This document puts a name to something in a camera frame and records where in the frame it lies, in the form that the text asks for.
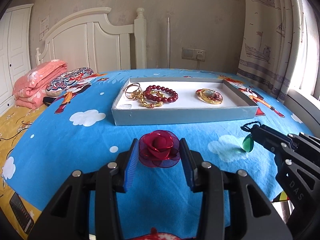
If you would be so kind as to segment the red fabric rose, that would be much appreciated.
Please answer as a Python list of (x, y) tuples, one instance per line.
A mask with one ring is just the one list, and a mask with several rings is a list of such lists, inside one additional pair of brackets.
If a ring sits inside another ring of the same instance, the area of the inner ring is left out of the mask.
[(174, 133), (156, 130), (139, 140), (139, 160), (147, 167), (170, 168), (180, 161), (180, 141)]

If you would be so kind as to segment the gold bangle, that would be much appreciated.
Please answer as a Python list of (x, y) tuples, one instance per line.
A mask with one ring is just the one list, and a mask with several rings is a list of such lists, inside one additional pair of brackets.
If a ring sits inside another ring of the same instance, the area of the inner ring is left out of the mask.
[(204, 102), (212, 104), (212, 105), (219, 105), (223, 102), (223, 96), (221, 93), (208, 89), (198, 89), (196, 91), (196, 95)]

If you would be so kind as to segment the silver gold ring bangles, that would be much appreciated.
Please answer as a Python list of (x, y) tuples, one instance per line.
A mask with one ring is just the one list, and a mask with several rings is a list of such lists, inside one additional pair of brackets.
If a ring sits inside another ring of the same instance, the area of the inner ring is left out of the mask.
[(143, 91), (141, 89), (140, 83), (134, 82), (128, 85), (124, 89), (124, 95), (129, 100), (138, 100), (143, 95)]

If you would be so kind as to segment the jade pendant pink knot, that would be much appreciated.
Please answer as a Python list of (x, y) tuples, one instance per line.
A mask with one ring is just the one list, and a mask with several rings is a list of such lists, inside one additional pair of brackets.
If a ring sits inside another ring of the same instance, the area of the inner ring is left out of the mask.
[(215, 99), (215, 91), (211, 89), (203, 89), (202, 95), (209, 100)]

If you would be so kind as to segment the black remote on bed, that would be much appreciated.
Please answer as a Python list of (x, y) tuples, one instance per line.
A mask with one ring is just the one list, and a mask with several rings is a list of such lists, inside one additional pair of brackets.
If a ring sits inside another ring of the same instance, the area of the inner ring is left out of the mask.
[(32, 219), (30, 213), (26, 210), (21, 198), (17, 193), (12, 195), (9, 204), (23, 232), (28, 235), (34, 226), (34, 220)]

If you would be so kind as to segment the black fan on bed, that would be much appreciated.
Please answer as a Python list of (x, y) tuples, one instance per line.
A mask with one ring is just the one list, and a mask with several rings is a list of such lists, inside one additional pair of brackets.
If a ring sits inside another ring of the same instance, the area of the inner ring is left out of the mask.
[(49, 96), (45, 96), (45, 97), (43, 98), (43, 104), (48, 107), (48, 106), (50, 106), (55, 100), (56, 100), (56, 98), (49, 97)]

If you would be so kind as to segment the ship print curtain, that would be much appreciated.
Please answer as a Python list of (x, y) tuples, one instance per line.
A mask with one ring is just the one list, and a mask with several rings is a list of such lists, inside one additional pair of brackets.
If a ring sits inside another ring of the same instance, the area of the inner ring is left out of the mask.
[(299, 0), (245, 0), (245, 27), (237, 74), (284, 102), (302, 38)]

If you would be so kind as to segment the pink folded quilt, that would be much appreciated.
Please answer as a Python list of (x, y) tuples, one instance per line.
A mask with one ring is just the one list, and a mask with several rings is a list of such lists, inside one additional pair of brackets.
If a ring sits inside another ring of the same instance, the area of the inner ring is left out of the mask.
[(13, 86), (15, 105), (36, 109), (43, 105), (46, 87), (50, 81), (67, 72), (67, 63), (54, 59), (38, 65), (20, 77)]

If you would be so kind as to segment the patterned pillow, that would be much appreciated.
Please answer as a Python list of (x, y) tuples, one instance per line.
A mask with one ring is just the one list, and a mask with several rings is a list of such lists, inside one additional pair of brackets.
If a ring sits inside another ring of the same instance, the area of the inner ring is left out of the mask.
[(52, 79), (46, 87), (46, 94), (50, 97), (59, 96), (64, 90), (69, 89), (78, 81), (89, 77), (94, 72), (91, 68), (82, 67), (62, 73), (58, 77)]

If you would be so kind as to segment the grey shallow tray box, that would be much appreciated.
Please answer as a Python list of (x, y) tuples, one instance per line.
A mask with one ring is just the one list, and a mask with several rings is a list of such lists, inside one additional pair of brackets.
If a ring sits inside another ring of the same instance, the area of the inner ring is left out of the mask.
[[(125, 96), (125, 89), (133, 91), (131, 84), (140, 84), (142, 90), (149, 85), (168, 87), (178, 93), (178, 100), (161, 107), (148, 109), (139, 101)], [(196, 91), (208, 88), (222, 94), (221, 104), (212, 105), (197, 97)], [(112, 105), (114, 123), (120, 125), (164, 125), (200, 122), (232, 121), (255, 117), (258, 105), (247, 95), (223, 79), (195, 77), (139, 77), (130, 78), (119, 91)]]

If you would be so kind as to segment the silver metal pole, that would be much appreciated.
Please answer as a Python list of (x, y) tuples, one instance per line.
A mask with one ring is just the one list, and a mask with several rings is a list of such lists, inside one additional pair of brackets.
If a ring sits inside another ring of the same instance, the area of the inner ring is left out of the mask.
[(166, 45), (166, 55), (167, 55), (167, 68), (170, 69), (170, 17), (167, 17), (167, 45)]

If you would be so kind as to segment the white bed headboard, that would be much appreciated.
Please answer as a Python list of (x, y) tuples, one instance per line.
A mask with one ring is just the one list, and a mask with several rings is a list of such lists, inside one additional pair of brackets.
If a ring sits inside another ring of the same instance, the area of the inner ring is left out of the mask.
[(60, 59), (68, 70), (89, 67), (96, 73), (147, 68), (146, 18), (137, 8), (132, 24), (112, 25), (109, 7), (75, 12), (52, 26), (44, 49), (36, 49), (36, 64)]

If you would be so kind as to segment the white wardrobe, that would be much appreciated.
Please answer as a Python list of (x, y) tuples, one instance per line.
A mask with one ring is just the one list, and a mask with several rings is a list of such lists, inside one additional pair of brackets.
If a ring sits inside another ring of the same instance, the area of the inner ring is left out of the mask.
[(6, 10), (0, 25), (1, 114), (15, 104), (15, 82), (31, 70), (29, 24), (33, 4)]

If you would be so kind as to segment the wall switch socket panel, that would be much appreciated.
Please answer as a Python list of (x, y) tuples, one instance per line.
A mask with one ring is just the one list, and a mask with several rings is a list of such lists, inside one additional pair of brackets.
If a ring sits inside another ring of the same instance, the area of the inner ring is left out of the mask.
[(206, 59), (206, 50), (183, 47), (182, 48), (182, 59), (204, 62)]

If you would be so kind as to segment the wall paper notice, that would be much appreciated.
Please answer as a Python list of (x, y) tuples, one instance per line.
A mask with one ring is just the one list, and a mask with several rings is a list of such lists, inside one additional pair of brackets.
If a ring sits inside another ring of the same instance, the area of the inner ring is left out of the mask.
[(40, 20), (39, 41), (42, 41), (49, 30), (49, 15)]

